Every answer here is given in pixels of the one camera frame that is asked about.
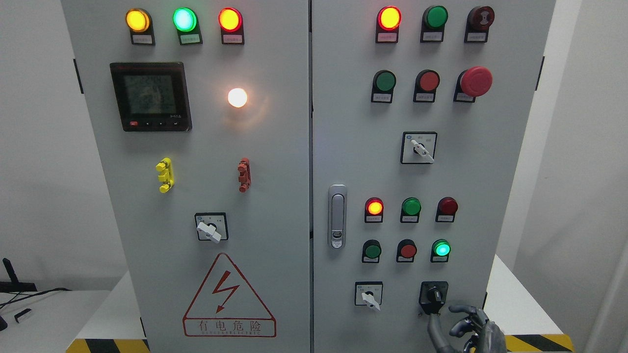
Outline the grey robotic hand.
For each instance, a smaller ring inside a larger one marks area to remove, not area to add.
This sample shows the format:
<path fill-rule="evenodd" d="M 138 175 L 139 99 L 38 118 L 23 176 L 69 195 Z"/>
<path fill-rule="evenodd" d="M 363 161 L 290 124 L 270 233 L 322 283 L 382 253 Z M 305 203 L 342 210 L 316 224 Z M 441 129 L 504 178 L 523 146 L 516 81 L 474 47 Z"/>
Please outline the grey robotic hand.
<path fill-rule="evenodd" d="M 507 346 L 505 343 L 505 335 L 500 327 L 491 321 L 484 310 L 469 305 L 453 305 L 448 307 L 451 313 L 464 312 L 467 314 L 465 318 L 456 323 L 449 335 L 453 337 L 462 337 L 466 333 L 473 333 L 471 338 L 465 343 L 462 350 L 463 353 L 470 353 L 474 348 L 476 353 L 506 353 Z M 428 327 L 431 343 L 438 353 L 459 353 L 454 349 L 445 338 L 442 332 L 440 316 L 431 314 Z"/>

